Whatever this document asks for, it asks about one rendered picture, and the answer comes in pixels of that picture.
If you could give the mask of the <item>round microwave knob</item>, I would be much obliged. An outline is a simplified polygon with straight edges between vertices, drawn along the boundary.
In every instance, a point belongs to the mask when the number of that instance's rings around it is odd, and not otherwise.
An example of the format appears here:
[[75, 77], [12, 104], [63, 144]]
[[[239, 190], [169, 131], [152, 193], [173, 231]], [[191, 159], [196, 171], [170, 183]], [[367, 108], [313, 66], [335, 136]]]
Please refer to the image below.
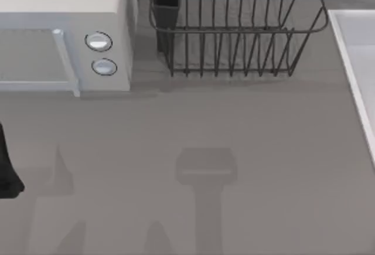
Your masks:
[[91, 63], [91, 69], [100, 76], [112, 76], [117, 72], [118, 67], [111, 59], [102, 58], [94, 60]]
[[87, 34], [84, 38], [86, 46], [95, 52], [105, 52], [112, 48], [113, 40], [111, 37], [100, 31]]

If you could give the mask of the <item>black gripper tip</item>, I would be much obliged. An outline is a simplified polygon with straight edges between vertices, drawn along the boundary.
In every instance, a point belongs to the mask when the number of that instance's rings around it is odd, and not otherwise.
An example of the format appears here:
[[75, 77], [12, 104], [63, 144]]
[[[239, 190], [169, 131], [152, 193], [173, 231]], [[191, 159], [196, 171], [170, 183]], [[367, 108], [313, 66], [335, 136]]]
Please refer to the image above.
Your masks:
[[4, 128], [0, 123], [0, 199], [15, 199], [25, 190], [8, 153]]

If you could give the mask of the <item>black cutlery holder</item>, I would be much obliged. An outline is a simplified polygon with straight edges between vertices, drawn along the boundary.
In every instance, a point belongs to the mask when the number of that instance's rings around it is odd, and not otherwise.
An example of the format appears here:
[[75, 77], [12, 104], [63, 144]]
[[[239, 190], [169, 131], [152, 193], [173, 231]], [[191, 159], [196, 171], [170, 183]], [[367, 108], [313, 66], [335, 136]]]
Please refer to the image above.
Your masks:
[[181, 0], [149, 0], [154, 17], [158, 52], [169, 53], [169, 42], [174, 34], [166, 32], [174, 30], [178, 22]]

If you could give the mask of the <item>microwave oven door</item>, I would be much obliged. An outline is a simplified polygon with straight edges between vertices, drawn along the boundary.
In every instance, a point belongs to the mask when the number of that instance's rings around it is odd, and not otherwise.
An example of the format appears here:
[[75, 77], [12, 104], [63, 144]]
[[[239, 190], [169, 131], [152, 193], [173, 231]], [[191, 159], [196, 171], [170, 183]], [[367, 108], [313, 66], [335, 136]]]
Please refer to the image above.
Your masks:
[[0, 92], [44, 91], [80, 97], [64, 30], [0, 29]]

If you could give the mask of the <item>pale microwave oven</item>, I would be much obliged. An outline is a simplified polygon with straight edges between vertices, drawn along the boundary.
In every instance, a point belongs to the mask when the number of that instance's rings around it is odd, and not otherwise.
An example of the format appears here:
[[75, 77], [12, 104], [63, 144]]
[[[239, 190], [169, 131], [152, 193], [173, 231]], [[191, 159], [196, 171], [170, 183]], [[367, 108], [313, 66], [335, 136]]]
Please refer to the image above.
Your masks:
[[[64, 30], [81, 93], [130, 90], [137, 20], [137, 0], [0, 0], [0, 29]], [[110, 50], [86, 46], [85, 36], [96, 31], [111, 37]], [[114, 75], [93, 72], [91, 63], [102, 58], [116, 63]]]

